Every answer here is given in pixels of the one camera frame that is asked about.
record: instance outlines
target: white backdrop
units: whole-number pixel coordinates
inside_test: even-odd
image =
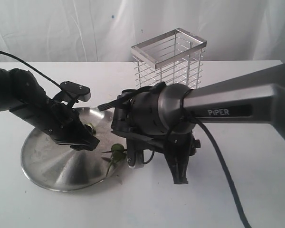
[[[285,0],[0,0],[0,50],[29,62],[130,61],[178,27],[208,41],[205,60],[285,62]]]

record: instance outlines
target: metal wire basket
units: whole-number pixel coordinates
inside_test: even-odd
[[[137,87],[158,82],[198,88],[203,48],[207,42],[181,28],[132,47]]]

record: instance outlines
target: white table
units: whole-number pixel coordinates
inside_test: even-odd
[[[202,86],[280,64],[280,61],[205,62]],[[33,63],[61,82],[91,88],[77,106],[97,106],[134,87],[132,63]],[[27,69],[20,63],[0,67]],[[47,94],[58,89],[34,74]],[[285,142],[266,124],[208,124],[216,138],[253,228],[285,228]],[[0,228],[196,227],[242,228],[226,178],[210,141],[190,158],[188,185],[173,185],[161,154],[143,169],[126,169],[99,185],[61,193],[42,189],[21,170],[28,123],[0,113]]]

